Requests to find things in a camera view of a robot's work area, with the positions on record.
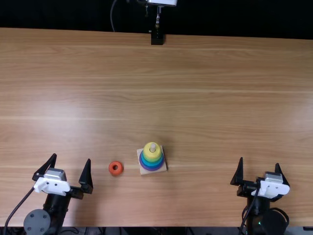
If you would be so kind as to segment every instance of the wood grain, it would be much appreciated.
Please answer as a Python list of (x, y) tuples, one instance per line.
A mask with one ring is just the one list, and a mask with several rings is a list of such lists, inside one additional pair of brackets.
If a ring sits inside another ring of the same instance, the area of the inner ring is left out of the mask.
[[(229, 182), (240, 157), (253, 180), (279, 162), (291, 184), (274, 205), (313, 225), (312, 41), (0, 29), (0, 225), (52, 153), (94, 193), (65, 226), (239, 226)], [(164, 146), (167, 173), (140, 176), (136, 150)], [(120, 177), (108, 171), (118, 160)], [(30, 196), (21, 226), (45, 195)]]

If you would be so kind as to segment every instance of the black wall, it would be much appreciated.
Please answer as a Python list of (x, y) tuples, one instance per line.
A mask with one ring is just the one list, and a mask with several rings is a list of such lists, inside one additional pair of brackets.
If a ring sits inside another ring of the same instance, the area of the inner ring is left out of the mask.
[[(145, 17), (136, 0), (117, 0), (119, 32), (148, 32), (156, 9)], [(0, 0), (0, 27), (111, 31), (113, 0)], [(313, 39), (313, 0), (178, 0), (162, 12), (167, 34)]]

